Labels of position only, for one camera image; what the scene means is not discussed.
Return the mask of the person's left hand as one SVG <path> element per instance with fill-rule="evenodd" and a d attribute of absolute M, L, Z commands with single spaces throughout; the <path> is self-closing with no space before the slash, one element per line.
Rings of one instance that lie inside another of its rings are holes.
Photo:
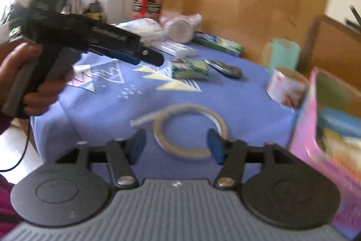
<path fill-rule="evenodd" d="M 39 57 L 41 51 L 41 45 L 21 40 L 1 45 L 1 105 L 7 102 L 10 89 L 20 68 L 26 62 Z M 60 78 L 44 82 L 34 93 L 26 95 L 24 97 L 25 113 L 30 116 L 40 116 L 47 112 L 72 78 L 73 69 L 70 68 Z"/>

